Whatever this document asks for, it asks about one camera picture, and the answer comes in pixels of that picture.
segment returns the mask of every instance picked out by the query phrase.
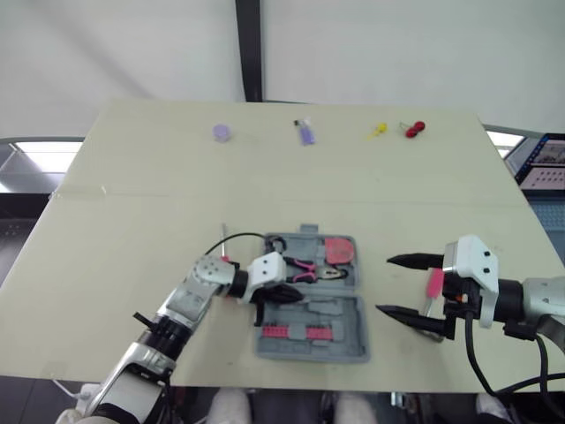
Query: yellow clip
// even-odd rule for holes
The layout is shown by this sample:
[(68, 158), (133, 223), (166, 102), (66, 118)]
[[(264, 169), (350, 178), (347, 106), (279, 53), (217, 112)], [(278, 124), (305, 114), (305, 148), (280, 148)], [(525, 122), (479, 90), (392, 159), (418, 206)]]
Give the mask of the yellow clip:
[(387, 130), (387, 124), (385, 124), (384, 122), (381, 122), (375, 127), (373, 132), (371, 132), (371, 134), (369, 134), (367, 139), (370, 140), (372, 137), (376, 137), (380, 133), (384, 133), (386, 130)]

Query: red object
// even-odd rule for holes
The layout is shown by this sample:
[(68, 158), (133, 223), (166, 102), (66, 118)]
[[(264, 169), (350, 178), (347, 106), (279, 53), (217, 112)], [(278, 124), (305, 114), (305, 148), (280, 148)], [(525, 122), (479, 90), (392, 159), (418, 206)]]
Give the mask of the red object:
[(317, 329), (316, 327), (306, 328), (306, 338), (309, 340), (332, 340), (332, 330), (328, 327)]
[(289, 338), (289, 327), (286, 325), (266, 325), (262, 330), (263, 337)]
[(422, 121), (417, 121), (414, 123), (414, 126), (412, 128), (414, 128), (418, 132), (424, 131), (424, 128), (426, 128), (426, 124), (424, 124)]
[[(289, 338), (288, 325), (266, 325), (261, 330), (263, 337)], [(333, 340), (334, 335), (329, 327), (306, 327), (306, 338), (308, 340)]]
[(413, 139), (414, 137), (416, 137), (416, 135), (418, 135), (418, 131), (416, 131), (416, 129), (412, 127), (407, 129), (404, 135), (406, 135), (406, 137), (408, 137), (409, 139)]
[(355, 247), (346, 238), (325, 238), (324, 247), (326, 247), (326, 262), (330, 265), (350, 263), (355, 257)]

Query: gray tool case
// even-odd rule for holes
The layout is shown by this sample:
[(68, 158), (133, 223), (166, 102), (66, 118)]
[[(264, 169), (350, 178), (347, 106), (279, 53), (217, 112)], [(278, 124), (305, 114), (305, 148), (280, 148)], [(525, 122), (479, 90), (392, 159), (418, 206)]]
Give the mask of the gray tool case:
[[(355, 240), (349, 236), (318, 234), (317, 225), (302, 225), (300, 233), (269, 233), (267, 236), (284, 239), (283, 256), (313, 261), (319, 267), (327, 265), (326, 238), (348, 239), (355, 255), (349, 263), (336, 265), (347, 270), (345, 278), (318, 280), (313, 284), (294, 283), (292, 285), (305, 295), (303, 300), (293, 304), (267, 303), (262, 326), (256, 332), (256, 354), (272, 360), (367, 362), (370, 352), (365, 310), (363, 300), (355, 295), (360, 283)], [(303, 272), (287, 265), (288, 276)]]

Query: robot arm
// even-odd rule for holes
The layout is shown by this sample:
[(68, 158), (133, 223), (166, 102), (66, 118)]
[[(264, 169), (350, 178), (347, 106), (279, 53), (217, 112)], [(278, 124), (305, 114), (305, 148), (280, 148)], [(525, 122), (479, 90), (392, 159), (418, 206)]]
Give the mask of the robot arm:
[(503, 322), (507, 336), (534, 340), (540, 333), (565, 353), (565, 276), (529, 278), (522, 284), (498, 278), (498, 259), (477, 236), (464, 236), (446, 245), (445, 254), (402, 254), (391, 263), (407, 268), (443, 268), (444, 320), (428, 318), (415, 309), (377, 306), (415, 329), (455, 337), (456, 318), (472, 314), (483, 328)]
[[(285, 277), (286, 264), (277, 252), (255, 259), (247, 270), (211, 255), (200, 258), (153, 320), (134, 315), (147, 328), (101, 384), (86, 411), (86, 416), (93, 418), (81, 423), (94, 417), (120, 424), (156, 420), (165, 406), (163, 394), (177, 358), (204, 318), (212, 297), (229, 296), (250, 303), (258, 289), (278, 287)], [(297, 291), (293, 301), (301, 299)]]

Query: wooden table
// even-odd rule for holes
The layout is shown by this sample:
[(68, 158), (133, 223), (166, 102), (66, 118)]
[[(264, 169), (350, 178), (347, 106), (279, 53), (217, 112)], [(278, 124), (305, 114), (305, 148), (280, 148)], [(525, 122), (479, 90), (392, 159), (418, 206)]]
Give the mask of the wooden table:
[[(294, 119), (317, 143), (301, 146)], [(426, 122), (409, 140), (399, 121)], [(388, 131), (367, 135), (379, 122)], [(232, 139), (214, 141), (229, 125)], [(100, 381), (194, 261), (235, 231), (349, 234), (358, 243), (372, 358), (361, 365), (262, 360), (253, 307), (215, 299), (178, 361), (182, 385), (329, 390), (481, 391), (463, 323), (435, 344), (375, 304), (421, 308), (426, 272), (386, 263), (442, 253), (468, 233), (501, 277), (565, 271), (480, 122), (470, 113), (373, 106), (121, 101), (100, 116), (0, 289), (0, 374)], [(228, 244), (246, 264), (260, 243)], [(441, 315), (440, 302), (433, 313)], [(534, 343), (475, 331), (499, 388), (539, 373)], [(550, 371), (565, 358), (548, 342)], [(563, 390), (562, 382), (554, 388)]]

